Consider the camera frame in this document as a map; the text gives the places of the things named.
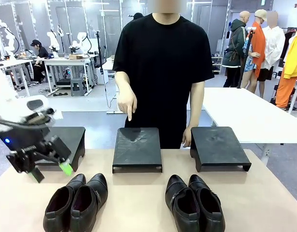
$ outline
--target hand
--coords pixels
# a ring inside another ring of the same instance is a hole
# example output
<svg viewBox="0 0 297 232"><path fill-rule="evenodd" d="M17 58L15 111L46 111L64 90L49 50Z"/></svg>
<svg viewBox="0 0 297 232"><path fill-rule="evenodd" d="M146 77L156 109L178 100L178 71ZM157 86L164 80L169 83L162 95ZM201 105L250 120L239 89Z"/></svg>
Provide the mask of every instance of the hand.
<svg viewBox="0 0 297 232"><path fill-rule="evenodd" d="M183 147L190 147L192 144L192 128L187 127L183 133L183 139L182 144L184 144Z"/></svg>
<svg viewBox="0 0 297 232"><path fill-rule="evenodd" d="M137 109L137 97L130 86L120 89L118 105L122 112L128 114L128 121L131 121L132 114Z"/></svg>
<svg viewBox="0 0 297 232"><path fill-rule="evenodd" d="M258 52L252 52L251 57L260 58L260 54Z"/></svg>

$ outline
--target black shoe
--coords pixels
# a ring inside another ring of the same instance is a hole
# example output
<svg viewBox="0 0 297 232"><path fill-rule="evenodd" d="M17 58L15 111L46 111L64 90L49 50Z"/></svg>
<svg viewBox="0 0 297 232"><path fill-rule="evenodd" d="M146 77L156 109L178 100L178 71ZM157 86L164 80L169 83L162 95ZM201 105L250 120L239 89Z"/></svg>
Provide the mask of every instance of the black shoe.
<svg viewBox="0 0 297 232"><path fill-rule="evenodd" d="M193 191L178 176L170 177L165 200L173 214L178 232L200 232L200 210Z"/></svg>
<svg viewBox="0 0 297 232"><path fill-rule="evenodd" d="M71 206L71 232L91 232L96 215L108 198L104 175L96 174L86 185L80 187Z"/></svg>
<svg viewBox="0 0 297 232"><path fill-rule="evenodd" d="M193 190L199 203L201 231L224 232L225 219L218 196L197 175L191 176L188 186Z"/></svg>
<svg viewBox="0 0 297 232"><path fill-rule="evenodd" d="M43 219L46 232L67 232L70 226L70 209L74 196L86 178L79 174L64 187L58 189L51 198Z"/></svg>

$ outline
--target green jacket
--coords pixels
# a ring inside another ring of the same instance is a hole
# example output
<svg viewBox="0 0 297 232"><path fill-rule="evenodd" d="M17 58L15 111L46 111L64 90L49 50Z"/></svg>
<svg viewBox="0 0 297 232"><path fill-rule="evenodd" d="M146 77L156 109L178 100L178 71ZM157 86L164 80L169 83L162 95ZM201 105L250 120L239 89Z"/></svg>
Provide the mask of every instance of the green jacket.
<svg viewBox="0 0 297 232"><path fill-rule="evenodd" d="M235 19L231 24L229 48L223 59L224 66L240 66L240 59L244 57L243 46L246 39L246 24Z"/></svg>

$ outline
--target shoe insole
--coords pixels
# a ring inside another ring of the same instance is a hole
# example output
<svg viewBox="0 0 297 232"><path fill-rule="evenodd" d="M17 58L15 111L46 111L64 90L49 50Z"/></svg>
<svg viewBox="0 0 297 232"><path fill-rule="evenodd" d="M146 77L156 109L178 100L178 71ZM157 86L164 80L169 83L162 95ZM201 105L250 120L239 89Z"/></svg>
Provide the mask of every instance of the shoe insole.
<svg viewBox="0 0 297 232"><path fill-rule="evenodd" d="M210 190L204 188L200 192L200 200L203 207L209 212L220 212L219 205L217 203L217 199L213 197Z"/></svg>
<svg viewBox="0 0 297 232"><path fill-rule="evenodd" d="M75 200L74 209L82 212L86 210L91 204L91 192L88 186L83 186L78 191L79 194Z"/></svg>
<svg viewBox="0 0 297 232"><path fill-rule="evenodd" d="M178 207L186 214L197 213L193 192L191 190L186 191L185 196L178 199Z"/></svg>
<svg viewBox="0 0 297 232"><path fill-rule="evenodd" d="M58 189L53 201L47 208L47 212L58 211L63 208L69 200L69 191L67 188Z"/></svg>

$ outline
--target t-shirt sleeve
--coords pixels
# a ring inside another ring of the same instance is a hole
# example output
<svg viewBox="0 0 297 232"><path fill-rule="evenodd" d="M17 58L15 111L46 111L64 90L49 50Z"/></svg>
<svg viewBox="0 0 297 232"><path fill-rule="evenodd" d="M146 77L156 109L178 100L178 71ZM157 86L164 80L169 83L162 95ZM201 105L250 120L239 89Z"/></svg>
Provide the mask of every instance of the t-shirt sleeve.
<svg viewBox="0 0 297 232"><path fill-rule="evenodd" d="M128 71L128 38L127 38L127 29L124 27L120 34L119 43L116 48L113 70L117 72Z"/></svg>
<svg viewBox="0 0 297 232"><path fill-rule="evenodd" d="M38 57L40 58L48 57L48 52L44 47L40 48Z"/></svg>
<svg viewBox="0 0 297 232"><path fill-rule="evenodd" d="M198 74L193 75L192 83L203 82L214 77L210 43L206 32L201 28L199 36L199 51L194 54L194 60L199 67Z"/></svg>

